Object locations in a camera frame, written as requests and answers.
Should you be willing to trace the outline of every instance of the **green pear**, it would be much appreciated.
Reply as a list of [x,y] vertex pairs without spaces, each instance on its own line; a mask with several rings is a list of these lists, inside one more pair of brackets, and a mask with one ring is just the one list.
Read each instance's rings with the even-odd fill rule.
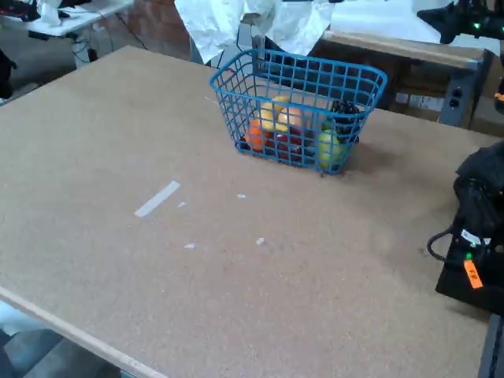
[[336,162],[341,160],[345,149],[339,145],[335,132],[321,132],[318,137],[318,142],[318,164],[320,167],[329,169]]

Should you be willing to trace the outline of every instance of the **white tape strip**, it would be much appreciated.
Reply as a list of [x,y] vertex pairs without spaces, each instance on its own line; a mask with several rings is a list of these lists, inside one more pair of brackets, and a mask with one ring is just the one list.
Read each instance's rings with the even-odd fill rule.
[[165,189],[157,193],[153,198],[145,203],[140,209],[135,211],[137,217],[145,217],[150,214],[152,210],[157,208],[164,200],[166,200],[170,195],[172,195],[178,188],[180,184],[176,181],[172,181]]

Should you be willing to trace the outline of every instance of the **wire basket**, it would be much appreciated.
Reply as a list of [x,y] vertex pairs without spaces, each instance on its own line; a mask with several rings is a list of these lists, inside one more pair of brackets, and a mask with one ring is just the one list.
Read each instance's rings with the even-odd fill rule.
[[387,75],[275,50],[246,50],[210,80],[235,147],[245,154],[335,174]]

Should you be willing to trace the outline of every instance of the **orange tag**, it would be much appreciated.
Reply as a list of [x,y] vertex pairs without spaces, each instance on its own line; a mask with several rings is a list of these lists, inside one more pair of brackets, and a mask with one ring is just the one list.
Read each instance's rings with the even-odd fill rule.
[[474,266],[473,260],[465,260],[464,268],[472,288],[479,289],[480,287],[483,287],[483,283],[481,282],[476,266]]

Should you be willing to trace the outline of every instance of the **table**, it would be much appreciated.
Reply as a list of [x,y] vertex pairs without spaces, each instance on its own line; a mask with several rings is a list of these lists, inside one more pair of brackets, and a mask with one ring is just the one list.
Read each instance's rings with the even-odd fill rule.
[[439,121],[453,126],[461,126],[467,113],[472,119],[494,57],[491,51],[477,48],[436,45],[358,33],[326,31],[322,38],[358,49],[423,61],[432,65],[432,69],[439,66],[450,68],[450,85]]
[[425,243],[494,139],[376,110],[321,177],[238,154],[213,72],[129,47],[2,107],[0,299],[138,377],[475,376]]
[[[19,18],[5,16],[0,16],[0,24],[53,37],[66,37],[74,33],[74,40],[78,42],[88,37],[89,28],[93,24],[133,6],[133,3],[134,0],[93,0],[75,8],[62,8],[61,10],[70,17],[61,19],[61,24],[58,26],[50,26],[41,19],[23,22]],[[72,50],[77,68],[82,67],[89,60],[87,43],[73,43]]]

